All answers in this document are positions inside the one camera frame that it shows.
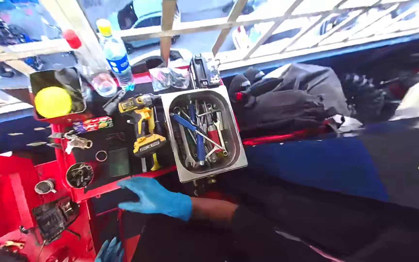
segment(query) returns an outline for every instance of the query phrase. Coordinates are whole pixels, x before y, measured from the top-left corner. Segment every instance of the stainless steel tray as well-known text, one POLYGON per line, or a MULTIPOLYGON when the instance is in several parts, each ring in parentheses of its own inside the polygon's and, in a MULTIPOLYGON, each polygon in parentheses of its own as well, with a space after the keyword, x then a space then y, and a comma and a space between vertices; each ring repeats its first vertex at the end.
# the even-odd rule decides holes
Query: stainless steel tray
POLYGON ((242 141, 236 126, 234 112, 230 106, 229 95, 225 86, 222 85, 212 89, 195 89, 162 94, 161 100, 166 122, 168 124, 172 151, 174 153, 174 158, 176 159, 177 172, 179 173, 179 179, 181 182, 188 182, 190 180, 247 166, 247 157, 245 156, 245 151, 243 150, 242 141), (173 125, 177 125, 178 123, 171 120, 170 113, 178 104, 188 104, 189 99, 196 99, 198 101, 206 101, 207 103, 215 104, 216 108, 222 111, 224 125, 222 135, 229 155, 222 158, 217 163, 214 163, 211 169, 207 168, 205 170, 194 170, 191 167, 186 168, 183 164, 184 159, 180 157, 182 154, 179 153, 179 147, 177 144, 182 143, 182 141, 176 141, 173 132, 173 125))

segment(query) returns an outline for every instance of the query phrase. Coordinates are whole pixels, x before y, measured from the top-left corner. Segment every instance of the cordless drill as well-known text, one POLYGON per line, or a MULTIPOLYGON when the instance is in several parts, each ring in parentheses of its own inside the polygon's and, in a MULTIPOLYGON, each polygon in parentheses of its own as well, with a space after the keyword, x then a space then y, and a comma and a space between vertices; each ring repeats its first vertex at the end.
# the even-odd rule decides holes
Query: cordless drill
POLYGON ((153 105, 159 96, 153 94, 137 95, 118 104, 121 114, 130 116, 128 123, 133 123, 137 140, 134 154, 139 158, 156 152, 166 144, 166 138, 154 134, 153 105))

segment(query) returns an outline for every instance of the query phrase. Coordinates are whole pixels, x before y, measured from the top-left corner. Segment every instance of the yellow bottle cap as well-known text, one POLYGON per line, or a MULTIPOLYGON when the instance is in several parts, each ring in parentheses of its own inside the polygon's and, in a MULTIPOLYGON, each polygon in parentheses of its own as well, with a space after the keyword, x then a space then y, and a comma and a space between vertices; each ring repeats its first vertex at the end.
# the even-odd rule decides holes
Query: yellow bottle cap
POLYGON ((98 19, 96 21, 96 26, 98 27, 98 30, 103 36, 111 36, 111 22, 107 19, 98 19))
POLYGON ((46 118, 65 116, 72 109, 70 95, 65 89, 57 86, 43 88, 33 100, 37 112, 46 118))

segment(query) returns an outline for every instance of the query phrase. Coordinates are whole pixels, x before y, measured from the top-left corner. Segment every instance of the gloves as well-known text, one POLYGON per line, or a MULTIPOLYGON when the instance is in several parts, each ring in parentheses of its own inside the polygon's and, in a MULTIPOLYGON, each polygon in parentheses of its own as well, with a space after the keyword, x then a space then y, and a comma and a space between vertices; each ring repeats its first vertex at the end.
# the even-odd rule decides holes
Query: gloves
POLYGON ((140 202, 123 202, 119 208, 140 213, 162 213, 188 221, 192 215, 192 200, 188 195, 173 193, 152 178, 132 177, 117 183, 140 197, 140 202))
POLYGON ((121 242, 117 242, 114 237, 111 243, 109 243, 109 240, 104 241, 95 262, 122 262, 123 257, 124 248, 121 249, 121 242))

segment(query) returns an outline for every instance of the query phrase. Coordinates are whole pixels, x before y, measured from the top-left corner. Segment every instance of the yellow ball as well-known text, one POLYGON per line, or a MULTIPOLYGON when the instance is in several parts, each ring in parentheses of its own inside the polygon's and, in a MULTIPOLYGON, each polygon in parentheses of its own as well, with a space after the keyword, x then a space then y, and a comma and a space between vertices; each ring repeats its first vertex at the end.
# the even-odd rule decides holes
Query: yellow ball
POLYGON ((69 93, 57 86, 43 88, 36 94, 34 101, 37 112, 46 118, 65 116, 72 109, 69 93))

